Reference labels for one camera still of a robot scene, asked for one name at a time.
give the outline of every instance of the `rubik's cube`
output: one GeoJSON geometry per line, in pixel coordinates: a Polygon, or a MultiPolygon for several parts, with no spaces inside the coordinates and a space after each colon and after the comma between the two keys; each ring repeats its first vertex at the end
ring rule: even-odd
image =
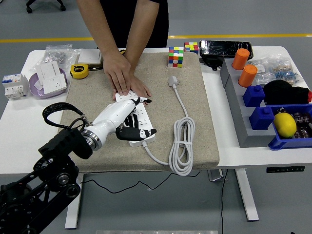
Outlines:
{"type": "Polygon", "coordinates": [[[197,42],[185,42],[184,43],[185,52],[194,52],[198,54],[198,44],[197,42]]]}
{"type": "Polygon", "coordinates": [[[182,67],[183,47],[169,47],[168,67],[182,67]]]}

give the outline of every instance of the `orange cylinder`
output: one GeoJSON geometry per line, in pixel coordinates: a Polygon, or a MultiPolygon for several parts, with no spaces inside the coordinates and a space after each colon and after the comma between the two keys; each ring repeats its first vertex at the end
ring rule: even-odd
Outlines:
{"type": "Polygon", "coordinates": [[[240,86],[247,88],[251,86],[258,69],[256,66],[248,64],[244,67],[244,70],[238,80],[240,86]]]}
{"type": "Polygon", "coordinates": [[[237,50],[235,57],[234,57],[234,61],[232,63],[232,67],[235,70],[243,70],[244,66],[248,60],[249,57],[249,50],[246,50],[244,48],[240,48],[237,50]]]}

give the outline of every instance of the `yellow tape measure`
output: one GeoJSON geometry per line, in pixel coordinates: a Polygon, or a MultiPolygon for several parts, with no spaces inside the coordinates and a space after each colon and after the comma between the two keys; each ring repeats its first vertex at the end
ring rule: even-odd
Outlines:
{"type": "Polygon", "coordinates": [[[74,64],[71,66],[70,75],[75,79],[83,79],[89,75],[88,64],[74,64]]]}

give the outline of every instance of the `black wrist strap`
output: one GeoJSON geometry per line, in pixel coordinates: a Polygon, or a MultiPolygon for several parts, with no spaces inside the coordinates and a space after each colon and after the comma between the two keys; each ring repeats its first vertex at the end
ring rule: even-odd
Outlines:
{"type": "Polygon", "coordinates": [[[52,105],[47,106],[43,112],[42,112],[42,116],[44,121],[54,127],[59,127],[59,128],[64,128],[64,129],[70,129],[69,126],[65,126],[65,125],[61,125],[61,124],[56,124],[50,120],[48,120],[48,116],[54,112],[57,111],[63,111],[63,110],[71,110],[76,112],[78,115],[83,115],[83,112],[81,112],[79,109],[77,109],[75,106],[73,106],[72,104],[69,104],[67,102],[57,102],[54,103],[52,105]]]}

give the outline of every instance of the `yellow floor line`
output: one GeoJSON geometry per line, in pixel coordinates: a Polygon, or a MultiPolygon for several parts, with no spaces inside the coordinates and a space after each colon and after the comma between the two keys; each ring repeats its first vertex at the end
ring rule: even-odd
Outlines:
{"type": "Polygon", "coordinates": [[[218,34],[218,35],[175,35],[169,39],[191,38],[301,38],[312,37],[311,33],[288,33],[288,34],[218,34]]]}
{"type": "MultiPolygon", "coordinates": [[[[196,39],[196,38],[304,38],[312,37],[311,33],[289,33],[289,34],[218,34],[218,35],[172,35],[168,39],[196,39]]],[[[0,39],[0,43],[25,43],[25,42],[47,42],[47,41],[88,41],[93,38],[34,38],[34,39],[0,39]]]]}

